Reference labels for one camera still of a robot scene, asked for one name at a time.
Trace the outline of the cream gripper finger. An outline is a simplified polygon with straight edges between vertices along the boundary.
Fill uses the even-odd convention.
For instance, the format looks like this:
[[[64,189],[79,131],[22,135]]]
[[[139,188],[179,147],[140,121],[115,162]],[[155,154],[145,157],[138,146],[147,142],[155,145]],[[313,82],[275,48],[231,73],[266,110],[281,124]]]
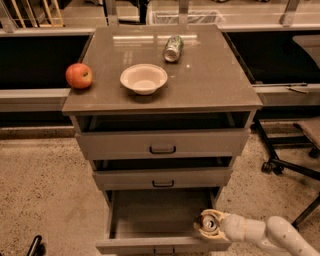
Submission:
[[[221,222],[229,216],[229,213],[221,212],[215,209],[206,209],[201,212],[201,216],[202,218],[205,218],[206,216],[212,216],[214,219]]]
[[[220,228],[216,228],[214,231],[205,231],[203,227],[199,224],[193,224],[194,229],[205,239],[208,240],[224,240],[227,241],[225,233],[220,230]]]

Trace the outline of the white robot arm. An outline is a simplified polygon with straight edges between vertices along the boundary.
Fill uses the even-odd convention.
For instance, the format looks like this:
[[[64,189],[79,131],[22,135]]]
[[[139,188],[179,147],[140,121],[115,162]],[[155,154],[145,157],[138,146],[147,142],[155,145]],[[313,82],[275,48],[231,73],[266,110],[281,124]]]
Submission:
[[[250,243],[270,256],[320,256],[291,223],[279,216],[264,222],[206,209],[195,219],[194,229],[207,240]]]

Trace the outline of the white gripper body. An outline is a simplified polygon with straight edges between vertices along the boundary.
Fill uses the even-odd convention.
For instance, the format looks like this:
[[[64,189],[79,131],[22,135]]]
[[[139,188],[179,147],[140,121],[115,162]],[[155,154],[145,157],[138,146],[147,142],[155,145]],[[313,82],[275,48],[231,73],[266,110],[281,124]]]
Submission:
[[[258,244],[266,238],[266,224],[263,221],[247,219],[236,214],[227,215],[222,221],[222,228],[232,242]]]

